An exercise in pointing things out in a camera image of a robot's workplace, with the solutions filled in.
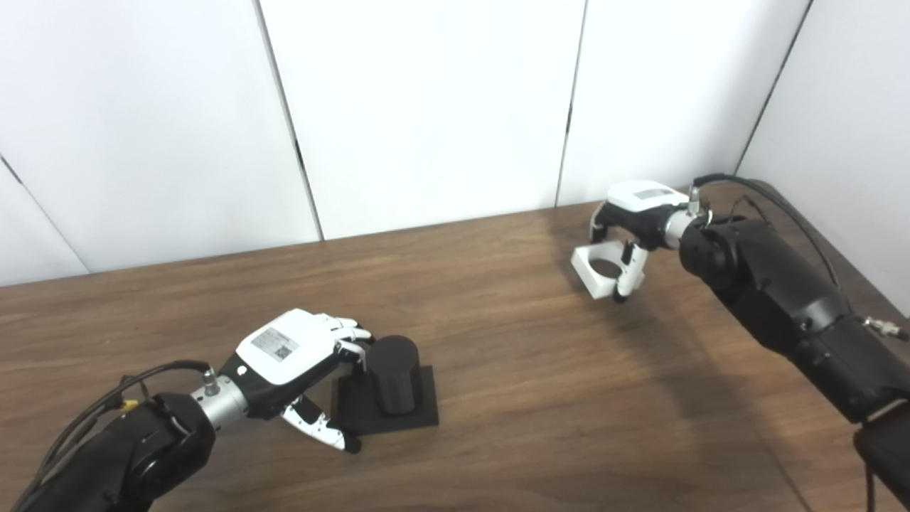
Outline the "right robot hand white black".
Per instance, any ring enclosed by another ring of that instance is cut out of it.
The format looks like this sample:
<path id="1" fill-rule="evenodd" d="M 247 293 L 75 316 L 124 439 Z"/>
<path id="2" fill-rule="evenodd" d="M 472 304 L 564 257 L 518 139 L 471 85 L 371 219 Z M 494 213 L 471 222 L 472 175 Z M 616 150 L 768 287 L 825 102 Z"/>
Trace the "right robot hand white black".
<path id="1" fill-rule="evenodd" d="M 608 243 L 615 229 L 630 233 L 619 243 L 620 272 L 611 292 L 615 302 L 623 304 L 640 286 L 651 252 L 679 249 L 683 231 L 695 219 L 689 204 L 685 194 L 655 181 L 625 181 L 608 189 L 589 220 L 589 242 Z"/>

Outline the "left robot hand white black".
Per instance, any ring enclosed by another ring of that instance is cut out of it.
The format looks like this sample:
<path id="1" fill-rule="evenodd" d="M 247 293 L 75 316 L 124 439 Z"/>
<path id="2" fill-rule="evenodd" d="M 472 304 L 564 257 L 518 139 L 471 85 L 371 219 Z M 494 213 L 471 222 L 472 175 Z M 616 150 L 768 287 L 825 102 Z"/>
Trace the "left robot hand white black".
<path id="1" fill-rule="evenodd" d="M 280 417 L 322 444 L 357 454 L 360 440 L 306 392 L 341 364 L 363 375 L 374 343 L 376 337 L 354 319 L 293 309 L 241 340 L 218 375 L 237 388 L 244 418 Z"/>

